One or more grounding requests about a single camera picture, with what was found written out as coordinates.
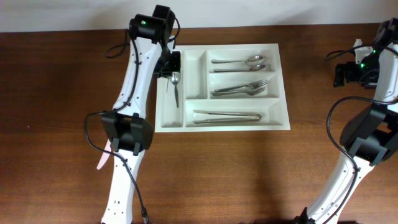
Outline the silver tablespoon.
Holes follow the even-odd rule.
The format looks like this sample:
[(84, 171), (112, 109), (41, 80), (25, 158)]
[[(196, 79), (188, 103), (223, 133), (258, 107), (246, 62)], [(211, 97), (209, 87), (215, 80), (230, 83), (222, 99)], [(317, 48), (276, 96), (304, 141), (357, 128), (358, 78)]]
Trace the silver tablespoon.
[(265, 61), (265, 57), (262, 55), (255, 55), (249, 57), (247, 59), (239, 59), (239, 60), (218, 60), (211, 59), (210, 62), (213, 64), (222, 64), (222, 63), (245, 63), (246, 65), (259, 65)]
[(266, 71), (268, 69), (267, 65), (260, 64), (254, 65), (250, 68), (239, 68), (239, 69), (214, 69), (215, 73), (223, 73), (223, 72), (259, 72)]

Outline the pink handled utensil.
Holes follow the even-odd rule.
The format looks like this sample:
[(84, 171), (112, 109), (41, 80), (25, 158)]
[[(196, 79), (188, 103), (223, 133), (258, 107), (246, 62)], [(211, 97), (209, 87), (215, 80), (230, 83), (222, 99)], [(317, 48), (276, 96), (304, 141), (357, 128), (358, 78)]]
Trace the pink handled utensil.
[(109, 140), (107, 140), (104, 150), (105, 150), (105, 152), (102, 153), (102, 155), (101, 155), (101, 157), (100, 157), (100, 160), (99, 160), (99, 163), (98, 163), (98, 165), (96, 166), (96, 168), (97, 168), (98, 170), (100, 170), (100, 169), (105, 165), (106, 161), (107, 161), (107, 160), (109, 159), (109, 157), (110, 157), (110, 154), (109, 154), (109, 153), (112, 152), (112, 149), (111, 149), (111, 142), (110, 142)]

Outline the dark chopstick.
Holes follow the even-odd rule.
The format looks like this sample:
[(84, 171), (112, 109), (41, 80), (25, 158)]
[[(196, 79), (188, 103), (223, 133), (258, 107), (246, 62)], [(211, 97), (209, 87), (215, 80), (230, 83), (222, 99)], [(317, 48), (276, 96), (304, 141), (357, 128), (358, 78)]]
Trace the dark chopstick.
[(203, 111), (203, 110), (193, 110), (193, 112), (198, 114), (209, 114), (209, 115), (252, 116), (252, 117), (262, 118), (261, 114), (252, 113), (252, 112), (225, 112), (225, 111)]
[(246, 122), (246, 121), (259, 121), (261, 117), (235, 117), (235, 118), (220, 118), (220, 119), (204, 119), (193, 121), (195, 124), (206, 124), (206, 123), (235, 123), (235, 122)]

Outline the silver fork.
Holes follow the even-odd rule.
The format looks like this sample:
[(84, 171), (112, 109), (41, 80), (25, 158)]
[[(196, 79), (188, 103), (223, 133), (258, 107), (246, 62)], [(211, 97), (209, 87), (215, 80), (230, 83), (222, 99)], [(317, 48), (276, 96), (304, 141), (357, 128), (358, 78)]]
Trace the silver fork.
[(244, 84), (244, 85), (237, 85), (237, 86), (231, 86), (231, 87), (222, 88), (222, 89), (216, 89), (216, 90), (214, 90), (214, 92), (224, 92), (224, 91), (230, 91), (230, 90), (235, 90), (235, 89), (239, 89), (239, 88), (256, 89), (256, 88), (266, 85), (267, 83), (268, 83), (267, 79), (262, 79), (262, 80), (258, 80), (258, 81), (251, 82), (251, 83)]
[(254, 90), (241, 90), (241, 91), (226, 91), (226, 92), (212, 92), (211, 94), (213, 95), (213, 96), (224, 96), (224, 95), (233, 95), (233, 94), (241, 94), (241, 93), (244, 93), (244, 94), (247, 94), (247, 95), (249, 95), (249, 96), (254, 96), (254, 95), (257, 95), (257, 94), (260, 94), (260, 93), (262, 93), (263, 91), (265, 91), (266, 90), (266, 88), (265, 87), (262, 87), (262, 88), (256, 88), (256, 89), (254, 89)]

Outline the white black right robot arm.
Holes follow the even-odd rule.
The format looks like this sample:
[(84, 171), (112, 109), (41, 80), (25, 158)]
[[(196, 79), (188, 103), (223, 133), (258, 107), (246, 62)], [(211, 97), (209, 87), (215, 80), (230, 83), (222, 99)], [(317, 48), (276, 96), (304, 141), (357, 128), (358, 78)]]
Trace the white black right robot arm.
[(369, 106), (344, 127), (338, 162), (320, 196), (293, 223), (339, 223), (353, 192), (376, 165), (397, 152), (397, 19), (380, 24), (370, 44), (358, 39), (348, 50), (355, 60), (335, 67), (334, 86), (357, 82), (375, 90), (374, 98), (357, 97)]

